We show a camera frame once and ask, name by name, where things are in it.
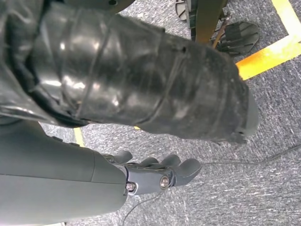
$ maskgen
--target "robotic hand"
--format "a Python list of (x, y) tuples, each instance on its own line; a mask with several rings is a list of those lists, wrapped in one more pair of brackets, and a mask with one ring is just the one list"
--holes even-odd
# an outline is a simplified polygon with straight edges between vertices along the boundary
[(2, 224), (116, 211), (128, 195), (186, 185), (201, 169), (197, 160), (180, 164), (176, 155), (127, 163), (130, 153), (66, 144), (46, 136), (37, 121), (118, 123), (238, 143), (259, 121), (236, 66), (204, 44), (53, 1), (0, 0), (0, 16)]
[(103, 157), (124, 172), (128, 195), (160, 192), (169, 187), (186, 185), (201, 168), (196, 159), (188, 159), (180, 164), (180, 158), (175, 154), (169, 155), (161, 163), (155, 158), (147, 158), (141, 163), (126, 163), (132, 158), (130, 152), (121, 152), (116, 156), (106, 154)]

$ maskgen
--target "black plastic part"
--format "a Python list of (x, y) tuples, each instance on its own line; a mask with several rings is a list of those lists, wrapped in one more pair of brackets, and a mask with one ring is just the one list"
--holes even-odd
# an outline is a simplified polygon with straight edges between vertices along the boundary
[(259, 28), (256, 25), (237, 22), (227, 25), (217, 48), (235, 57), (250, 52), (259, 39)]
[(35, 1), (21, 2), (0, 1), (0, 114), (244, 140), (249, 91), (228, 56), (105, 11), (57, 2), (40, 18)]
[(186, 21), (186, 0), (176, 0), (175, 8), (177, 15), (182, 21)]

